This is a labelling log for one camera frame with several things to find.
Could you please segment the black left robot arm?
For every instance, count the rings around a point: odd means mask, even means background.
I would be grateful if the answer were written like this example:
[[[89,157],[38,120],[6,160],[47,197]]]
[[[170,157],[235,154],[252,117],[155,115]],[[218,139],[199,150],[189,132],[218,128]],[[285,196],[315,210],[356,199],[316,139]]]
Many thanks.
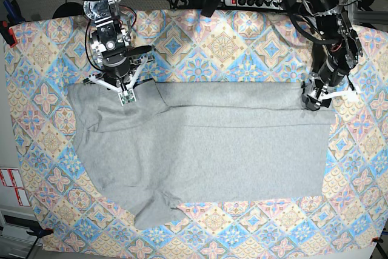
[[[302,84],[301,99],[307,110],[317,111],[330,106],[334,97],[330,90],[349,77],[363,50],[344,8],[344,0],[301,0],[301,3],[315,21],[312,28],[317,36],[301,28],[289,0],[283,0],[296,31],[313,43],[312,71],[308,81]]]

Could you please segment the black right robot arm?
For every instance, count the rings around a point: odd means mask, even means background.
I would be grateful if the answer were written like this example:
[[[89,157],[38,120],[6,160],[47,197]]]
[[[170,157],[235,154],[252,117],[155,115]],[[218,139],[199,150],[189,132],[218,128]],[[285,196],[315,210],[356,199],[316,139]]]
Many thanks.
[[[84,45],[89,64],[98,71],[84,80],[118,93],[135,86],[150,59],[153,46],[132,46],[131,32],[137,14],[131,8],[129,17],[121,8],[121,0],[81,0],[88,19]]]

